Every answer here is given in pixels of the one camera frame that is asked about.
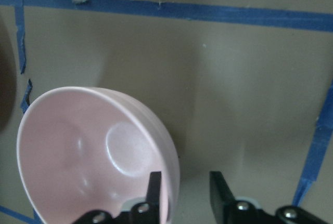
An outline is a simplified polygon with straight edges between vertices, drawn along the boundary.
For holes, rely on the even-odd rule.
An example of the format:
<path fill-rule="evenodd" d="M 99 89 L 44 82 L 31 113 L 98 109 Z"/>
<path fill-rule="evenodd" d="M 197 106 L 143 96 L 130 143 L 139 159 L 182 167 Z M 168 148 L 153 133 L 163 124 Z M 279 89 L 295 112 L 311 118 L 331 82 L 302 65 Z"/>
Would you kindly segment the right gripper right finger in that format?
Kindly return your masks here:
<path fill-rule="evenodd" d="M 210 205 L 216 223 L 326 223 L 300 207 L 286 205 L 268 214 L 254 201 L 234 197 L 219 171 L 209 172 Z"/>

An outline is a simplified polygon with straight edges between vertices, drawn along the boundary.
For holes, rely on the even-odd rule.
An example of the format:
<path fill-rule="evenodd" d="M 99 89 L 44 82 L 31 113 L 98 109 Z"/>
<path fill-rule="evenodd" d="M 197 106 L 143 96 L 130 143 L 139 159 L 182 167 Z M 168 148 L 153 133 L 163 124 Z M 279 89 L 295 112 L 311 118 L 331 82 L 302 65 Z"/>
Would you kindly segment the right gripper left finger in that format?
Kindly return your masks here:
<path fill-rule="evenodd" d="M 143 201 L 130 201 L 124 204 L 117 216 L 105 210 L 91 210 L 74 223 L 151 223 L 161 222 L 160 217 L 160 196 L 161 196 L 161 172 L 152 172 L 149 176 L 146 197 Z"/>

